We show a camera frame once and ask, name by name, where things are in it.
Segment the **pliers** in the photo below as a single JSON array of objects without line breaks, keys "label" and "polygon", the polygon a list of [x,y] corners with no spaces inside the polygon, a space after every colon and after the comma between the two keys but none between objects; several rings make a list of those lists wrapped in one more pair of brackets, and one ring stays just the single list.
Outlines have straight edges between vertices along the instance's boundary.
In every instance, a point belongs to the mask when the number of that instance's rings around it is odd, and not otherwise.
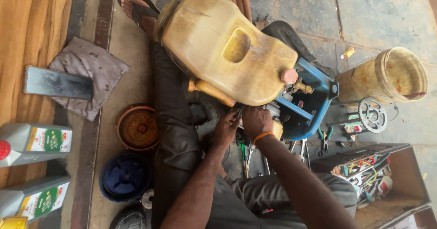
[{"label": "pliers", "polygon": [[334,127],[328,128],[328,133],[325,133],[325,131],[322,131],[319,127],[317,129],[317,132],[320,135],[320,139],[323,140],[322,150],[317,153],[318,156],[322,156],[323,152],[328,153],[328,140],[331,138],[332,132],[334,131]]}]

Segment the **sprocket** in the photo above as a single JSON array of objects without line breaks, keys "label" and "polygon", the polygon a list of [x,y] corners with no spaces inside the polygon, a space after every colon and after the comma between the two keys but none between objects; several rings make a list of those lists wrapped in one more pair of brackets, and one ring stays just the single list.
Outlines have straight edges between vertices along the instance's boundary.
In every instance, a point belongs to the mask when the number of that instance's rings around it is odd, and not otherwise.
[{"label": "sprocket", "polygon": [[382,103],[374,97],[365,97],[358,104],[358,116],[371,133],[381,133],[387,127],[388,119]]}]

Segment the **red bottle cap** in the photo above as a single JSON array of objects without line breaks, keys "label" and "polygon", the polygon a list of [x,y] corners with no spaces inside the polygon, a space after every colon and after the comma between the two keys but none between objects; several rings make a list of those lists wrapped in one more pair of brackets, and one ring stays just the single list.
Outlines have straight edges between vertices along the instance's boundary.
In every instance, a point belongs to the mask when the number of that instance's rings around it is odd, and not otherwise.
[{"label": "red bottle cap", "polygon": [[0,160],[5,159],[10,154],[10,144],[4,140],[0,140]]}]

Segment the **smartphone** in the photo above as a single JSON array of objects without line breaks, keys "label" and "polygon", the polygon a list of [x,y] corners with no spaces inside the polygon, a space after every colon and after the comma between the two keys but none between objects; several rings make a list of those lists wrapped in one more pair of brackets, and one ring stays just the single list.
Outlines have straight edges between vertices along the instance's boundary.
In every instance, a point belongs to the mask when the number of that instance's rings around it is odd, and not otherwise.
[{"label": "smartphone", "polygon": [[27,66],[24,92],[49,97],[91,100],[93,98],[93,79]]}]

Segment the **yellow bucket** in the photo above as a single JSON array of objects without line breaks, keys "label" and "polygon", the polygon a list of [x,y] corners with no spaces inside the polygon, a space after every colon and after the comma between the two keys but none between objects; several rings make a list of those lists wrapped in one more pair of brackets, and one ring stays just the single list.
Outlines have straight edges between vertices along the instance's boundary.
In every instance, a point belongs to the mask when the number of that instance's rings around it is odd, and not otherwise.
[{"label": "yellow bucket", "polygon": [[410,103],[428,91],[428,79],[418,57],[395,47],[337,76],[341,102],[374,97],[382,103]]}]

